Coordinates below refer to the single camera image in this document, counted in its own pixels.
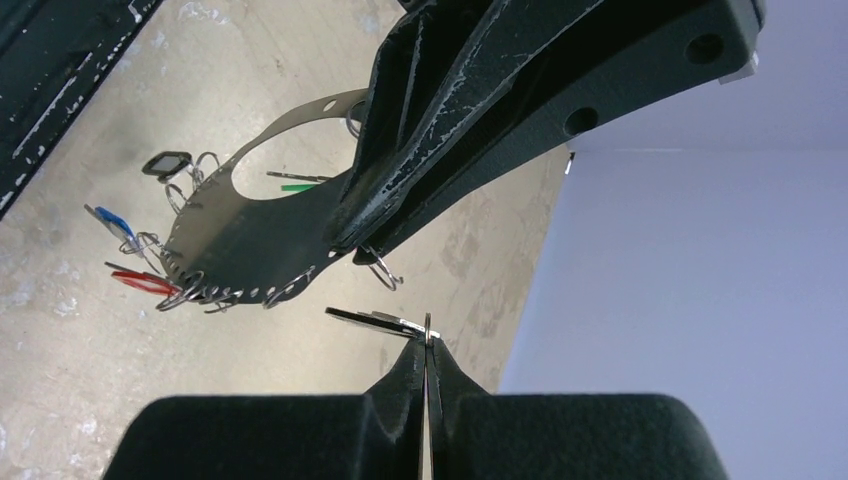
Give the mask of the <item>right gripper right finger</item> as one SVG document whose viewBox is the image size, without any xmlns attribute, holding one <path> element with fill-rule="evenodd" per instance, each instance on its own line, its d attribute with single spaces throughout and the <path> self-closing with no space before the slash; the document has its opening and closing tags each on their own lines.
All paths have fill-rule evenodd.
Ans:
<svg viewBox="0 0 848 480">
<path fill-rule="evenodd" d="M 653 393 L 494 395 L 425 345 L 437 479 L 725 479 L 699 418 Z"/>
</svg>

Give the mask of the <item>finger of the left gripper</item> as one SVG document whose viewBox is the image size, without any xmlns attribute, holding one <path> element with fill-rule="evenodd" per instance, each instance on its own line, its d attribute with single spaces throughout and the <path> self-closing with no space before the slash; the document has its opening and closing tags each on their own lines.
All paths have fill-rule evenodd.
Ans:
<svg viewBox="0 0 848 480">
<path fill-rule="evenodd" d="M 761 1 L 598 1 L 352 249 L 369 265 L 472 191 L 600 125 L 738 72 Z"/>
<path fill-rule="evenodd" d="M 598 1 L 405 1 L 380 45 L 350 177 L 325 230 L 363 244 L 412 188 Z"/>
</svg>

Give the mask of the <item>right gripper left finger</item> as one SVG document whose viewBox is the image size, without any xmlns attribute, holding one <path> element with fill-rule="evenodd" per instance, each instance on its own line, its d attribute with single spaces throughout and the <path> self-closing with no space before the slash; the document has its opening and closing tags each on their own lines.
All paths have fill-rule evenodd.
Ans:
<svg viewBox="0 0 848 480">
<path fill-rule="evenodd" d="M 425 344 L 360 394 L 171 396 L 126 429 L 107 479 L 417 479 Z"/>
</svg>

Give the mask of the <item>metal key organizer ring plate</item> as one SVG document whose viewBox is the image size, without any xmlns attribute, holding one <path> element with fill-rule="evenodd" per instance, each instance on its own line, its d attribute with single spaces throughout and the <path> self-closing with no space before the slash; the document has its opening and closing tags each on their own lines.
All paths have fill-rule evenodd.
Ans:
<svg viewBox="0 0 848 480">
<path fill-rule="evenodd" d="M 157 310 L 169 311 L 184 303 L 203 305 L 209 314 L 237 305 L 270 309 L 302 293 L 339 259 L 323 240 L 320 223 L 335 207 L 345 173 L 290 174 L 293 184 L 316 187 L 252 199 L 237 190 L 235 171 L 253 150 L 292 129 L 321 120 L 360 120 L 365 97 L 363 89 L 344 91 L 284 113 L 227 161 L 217 163 L 208 176 L 202 176 L 198 162 L 192 163 L 189 196 L 172 183 L 166 185 L 168 198 L 181 197 L 171 204 L 175 220 L 167 238 L 138 232 L 135 241 L 124 241 L 120 247 L 128 255 L 152 254 L 161 267 L 151 273 L 181 289 L 174 296 L 157 295 Z"/>
</svg>

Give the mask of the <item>key with black tag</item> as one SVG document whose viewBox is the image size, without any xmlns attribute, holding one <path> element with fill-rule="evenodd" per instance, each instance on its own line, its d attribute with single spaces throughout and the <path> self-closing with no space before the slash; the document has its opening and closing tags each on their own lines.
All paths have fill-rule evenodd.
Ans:
<svg viewBox="0 0 848 480">
<path fill-rule="evenodd" d="M 438 331 L 428 328 L 429 316 L 425 318 L 425 325 L 419 325 L 384 312 L 372 311 L 351 312 L 334 307 L 327 307 L 325 313 L 330 317 L 350 324 L 362 326 L 375 331 L 405 338 L 424 338 L 432 340 L 441 337 Z"/>
</svg>

